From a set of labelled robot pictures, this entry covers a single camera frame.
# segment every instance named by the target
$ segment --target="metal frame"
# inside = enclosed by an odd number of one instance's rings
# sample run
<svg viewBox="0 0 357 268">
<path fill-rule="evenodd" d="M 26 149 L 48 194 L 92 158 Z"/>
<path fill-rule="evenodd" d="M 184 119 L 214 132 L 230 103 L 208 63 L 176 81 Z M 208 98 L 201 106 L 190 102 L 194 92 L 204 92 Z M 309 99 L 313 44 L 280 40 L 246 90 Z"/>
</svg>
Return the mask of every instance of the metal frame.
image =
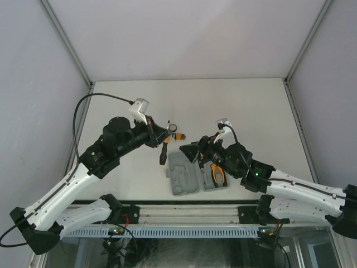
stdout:
<svg viewBox="0 0 357 268">
<path fill-rule="evenodd" d="M 334 253 L 337 256 L 337 264 L 338 264 L 339 268 L 344 268 L 345 266 L 342 265 L 342 256 L 339 253 L 339 251 L 337 250 L 336 242 L 334 240 L 334 235 L 336 235 L 336 234 L 337 233 L 335 233 L 334 230 L 332 230 L 332 227 L 330 227 L 328 230 L 328 235 L 329 235 L 329 240 L 331 241 L 332 249 L 334 250 Z"/>
<path fill-rule="evenodd" d="M 301 252 L 301 248 L 300 248 L 300 244 L 299 244 L 298 238 L 294 237 L 293 238 L 293 242 L 294 242 L 294 248 L 295 248 L 295 253 L 296 253 L 297 262 L 299 264 L 299 267 L 300 268 L 305 268 L 305 264 L 304 264 L 304 261 L 303 261 L 302 252 Z"/>
<path fill-rule="evenodd" d="M 238 207 L 250 206 L 251 204 L 232 205 L 140 205 L 138 224 L 130 225 L 140 228 L 149 227 L 234 227 L 250 228 L 260 227 L 260 224 L 241 224 L 239 222 Z M 81 205 L 71 205 L 66 211 L 79 208 Z M 291 227 L 322 227 L 324 224 L 316 224 L 309 221 L 293 221 Z"/>
<path fill-rule="evenodd" d="M 300 61 L 302 60 L 304 54 L 306 53 L 306 50 L 308 49 L 308 47 L 311 44 L 311 41 L 313 40 L 314 36 L 316 35 L 316 32 L 319 30 L 321 22 L 324 20 L 327 12 L 330 10 L 330 7 L 332 5 L 332 3 L 334 2 L 334 0 L 326 0 L 325 3 L 323 4 L 322 8 L 320 9 L 319 14 L 317 15 L 317 18 L 315 19 L 305 41 L 303 42 L 299 53 L 297 54 L 294 63 L 292 64 L 290 71 L 286 77 L 286 81 L 287 83 L 289 83 L 297 69 L 297 67 L 299 66 Z"/>
<path fill-rule="evenodd" d="M 67 50 L 68 54 L 72 58 L 72 61 L 75 64 L 75 66 L 77 67 L 82 78 L 84 79 L 84 82 L 90 88 L 92 86 L 92 81 L 90 80 L 86 70 L 84 69 L 81 60 L 79 59 L 76 51 L 73 48 L 73 45 L 71 44 L 65 31 L 63 30 L 63 27 L 61 26 L 60 21 L 58 20 L 53 8 L 51 7 L 51 4 L 48 2 L 48 0 L 38 0 L 38 2 L 40 4 L 40 6 L 42 7 L 44 13 L 46 14 L 47 18 L 49 19 L 51 25 L 53 26 L 59 39 L 65 46 L 65 49 Z"/>
<path fill-rule="evenodd" d="M 331 228 L 327 228 L 326 230 L 327 230 L 327 233 L 321 234 L 320 236 L 306 237 L 304 235 L 300 235 L 299 238 L 303 238 L 304 243 L 306 243 L 307 250 L 308 250 L 309 256 L 310 256 L 310 261 L 312 263 L 312 268 L 319 268 L 314 247 L 317 245 L 327 243 L 327 242 L 331 243 L 331 247 L 332 247 L 334 254 L 336 256 L 337 265 L 339 268 L 342 268 L 341 261 L 340 261 L 340 255 L 337 253 L 336 247 L 334 245 L 334 241 L 332 239 L 331 232 L 333 232 L 333 231 Z"/>
<path fill-rule="evenodd" d="M 80 239 L 74 268 L 88 268 L 93 241 Z"/>
<path fill-rule="evenodd" d="M 137 227 L 128 226 L 135 238 L 257 238 L 258 227 L 239 226 L 167 226 L 167 227 Z M 117 226 L 93 225 L 80 228 L 69 233 L 66 237 L 76 238 L 131 238 L 131 235 L 124 231 L 122 234 L 111 236 L 109 232 L 119 229 Z"/>
<path fill-rule="evenodd" d="M 289 101 L 289 104 L 290 104 L 290 107 L 291 107 L 291 111 L 292 111 L 292 114 L 293 114 L 293 117 L 294 117 L 294 120 L 295 120 L 297 131 L 298 131 L 299 136 L 300 136 L 302 147 L 303 147 L 303 150 L 305 152 L 307 164 L 308 164 L 308 167 L 310 168 L 312 180 L 315 183 L 320 183 L 319 175 L 318 175 L 317 170 L 316 170 L 316 165 L 314 163 L 314 160 L 313 160 L 313 157 L 312 157 L 312 154 L 311 154 L 311 150 L 310 150 L 310 146 L 309 146 L 307 138 L 306 138 L 306 134 L 305 134 L 306 131 L 304 130 L 303 124 L 301 122 L 301 117 L 298 114 L 298 110 L 297 110 L 296 105 L 295 105 L 294 97 L 293 97 L 293 95 L 291 93 L 290 87 L 288 86 L 288 84 L 286 83 L 285 80 L 283 80 L 283 83 L 284 83 L 286 95 L 288 97 L 288 101 Z"/>
<path fill-rule="evenodd" d="M 30 263 L 26 266 L 28 268 L 43 268 L 47 263 L 47 253 L 42 255 L 35 255 L 34 253 L 31 256 Z"/>
<path fill-rule="evenodd" d="M 339 257 L 342 268 L 357 267 L 357 252 L 351 244 L 351 239 L 343 237 L 330 229 L 330 238 L 333 241 L 332 247 Z"/>
</svg>

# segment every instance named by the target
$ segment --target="tool case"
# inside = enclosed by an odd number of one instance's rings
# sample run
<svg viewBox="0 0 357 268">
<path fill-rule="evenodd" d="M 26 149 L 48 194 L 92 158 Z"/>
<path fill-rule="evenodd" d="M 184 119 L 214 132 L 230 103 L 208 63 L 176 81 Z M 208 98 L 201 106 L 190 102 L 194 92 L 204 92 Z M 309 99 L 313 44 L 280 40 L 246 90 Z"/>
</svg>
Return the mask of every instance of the tool case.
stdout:
<svg viewBox="0 0 357 268">
<path fill-rule="evenodd" d="M 209 192 L 222 190 L 229 187 L 229 175 L 226 173 L 226 183 L 219 181 L 215 186 L 212 180 L 211 164 L 204 165 L 204 173 L 201 172 L 197 163 L 190 163 L 182 152 L 172 152 L 167 155 L 168 169 L 166 177 L 170 178 L 173 195 L 194 194 L 199 191 Z"/>
</svg>

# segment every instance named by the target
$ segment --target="small black object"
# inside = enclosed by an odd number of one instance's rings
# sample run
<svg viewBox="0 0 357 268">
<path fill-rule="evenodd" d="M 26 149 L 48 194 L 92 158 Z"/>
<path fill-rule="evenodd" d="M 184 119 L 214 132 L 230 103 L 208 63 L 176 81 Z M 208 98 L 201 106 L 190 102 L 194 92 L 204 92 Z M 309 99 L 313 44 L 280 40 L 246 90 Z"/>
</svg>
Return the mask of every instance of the small black object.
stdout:
<svg viewBox="0 0 357 268">
<path fill-rule="evenodd" d="M 260 224 L 260 219 L 255 212 L 256 205 L 245 205 L 238 207 L 238 216 L 240 224 Z"/>
<path fill-rule="evenodd" d="M 120 265 L 120 257 L 123 256 L 123 253 L 120 251 L 120 248 L 118 248 L 116 241 L 110 241 L 110 240 L 105 240 L 102 243 L 102 246 L 104 247 L 104 251 L 101 253 L 101 255 L 105 255 L 106 253 L 108 254 L 108 259 L 107 259 L 107 268 L 114 268 L 114 267 L 121 267 Z"/>
<path fill-rule="evenodd" d="M 328 222 L 332 224 L 332 229 L 345 237 L 357 239 L 357 187 L 349 184 L 345 188 L 346 201 L 341 206 L 342 214 L 337 218 L 326 215 Z"/>
<path fill-rule="evenodd" d="M 270 178 L 272 172 L 275 171 L 275 168 L 257 160 L 252 160 L 250 169 L 253 172 L 249 171 L 248 175 L 241 180 L 240 184 L 249 191 L 266 193 L 267 186 L 271 185 L 268 178 Z"/>
<path fill-rule="evenodd" d="M 123 206 L 122 215 L 126 214 L 129 218 L 129 224 L 138 224 L 140 218 L 140 207 L 137 205 Z M 126 217 L 120 217 L 116 223 L 126 224 Z"/>
<path fill-rule="evenodd" d="M 108 203 L 109 208 L 112 211 L 108 217 L 108 220 L 117 221 L 123 214 L 123 205 L 112 194 L 105 194 L 102 195 L 100 198 Z"/>
<path fill-rule="evenodd" d="M 205 164 L 203 164 L 202 161 L 203 161 L 203 154 L 199 154 L 198 163 L 199 163 L 200 170 L 204 170 L 205 169 Z"/>
<path fill-rule="evenodd" d="M 255 210 L 256 214 L 259 217 L 259 224 L 261 225 L 267 225 L 267 224 L 272 224 L 272 223 L 277 223 L 277 218 L 274 218 L 270 214 L 270 204 L 272 200 L 274 199 L 274 196 L 268 195 L 268 194 L 263 194 L 259 198 L 259 202 L 257 205 L 257 208 Z M 290 223 L 289 219 L 280 219 L 284 221 L 284 223 Z"/>
<path fill-rule="evenodd" d="M 167 159 L 167 142 L 164 142 L 162 145 L 161 149 L 161 154 L 160 154 L 160 165 L 164 166 L 166 164 L 166 159 Z"/>
<path fill-rule="evenodd" d="M 186 135 L 183 133 L 173 133 L 172 137 L 174 138 L 175 141 L 177 141 L 177 139 L 182 140 L 182 141 L 186 139 Z"/>
<path fill-rule="evenodd" d="M 60 240 L 60 232 L 63 226 L 59 226 L 56 222 L 48 231 L 35 230 L 35 226 L 30 225 L 27 220 L 24 220 L 24 209 L 15 208 L 10 212 L 10 217 L 18 225 L 22 236 L 34 251 L 36 255 L 41 255 L 51 250 Z"/>
</svg>

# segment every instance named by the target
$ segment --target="robotic arm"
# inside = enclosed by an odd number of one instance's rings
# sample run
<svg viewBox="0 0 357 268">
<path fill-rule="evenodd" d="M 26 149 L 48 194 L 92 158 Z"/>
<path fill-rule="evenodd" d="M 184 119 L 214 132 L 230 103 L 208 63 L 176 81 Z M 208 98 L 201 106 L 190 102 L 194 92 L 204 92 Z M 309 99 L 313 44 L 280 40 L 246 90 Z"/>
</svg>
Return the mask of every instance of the robotic arm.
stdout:
<svg viewBox="0 0 357 268">
<path fill-rule="evenodd" d="M 290 176 L 273 166 L 252 158 L 252 153 L 241 145 L 230 122 L 217 121 L 219 131 L 203 136 L 200 141 L 180 146 L 180 150 L 194 163 L 212 161 L 252 192 L 261 192 L 256 213 L 261 224 L 277 219 L 311 220 L 331 224 L 335 232 L 357 239 L 357 187 L 345 189 L 310 183 Z M 235 144 L 226 149 L 222 138 L 233 132 Z"/>
<path fill-rule="evenodd" d="M 35 254 L 47 252 L 75 229 L 93 222 L 114 221 L 121 216 L 122 205 L 111 194 L 71 212 L 64 210 L 80 192 L 101 181 L 117 167 L 122 156 L 144 144 L 151 148 L 158 147 L 172 134 L 144 114 L 148 104 L 144 99 L 137 99 L 130 107 L 134 128 L 125 117 L 111 119 L 98 140 L 79 157 L 78 166 L 36 203 L 25 209 L 15 208 L 10 213 L 15 226 Z"/>
</svg>

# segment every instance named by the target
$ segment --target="orange pliers handle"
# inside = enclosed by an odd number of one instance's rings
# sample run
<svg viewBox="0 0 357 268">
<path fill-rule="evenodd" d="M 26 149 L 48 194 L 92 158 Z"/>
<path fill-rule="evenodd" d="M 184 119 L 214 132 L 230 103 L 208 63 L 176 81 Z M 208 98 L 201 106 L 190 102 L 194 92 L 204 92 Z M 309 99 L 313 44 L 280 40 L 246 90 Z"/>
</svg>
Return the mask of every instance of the orange pliers handle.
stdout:
<svg viewBox="0 0 357 268">
<path fill-rule="evenodd" d="M 211 165 L 211 170 L 212 170 L 212 181 L 214 186 L 216 188 L 218 187 L 217 175 L 222 176 L 223 186 L 227 186 L 227 179 L 225 177 L 224 170 L 220 166 L 217 166 L 216 164 Z"/>
</svg>

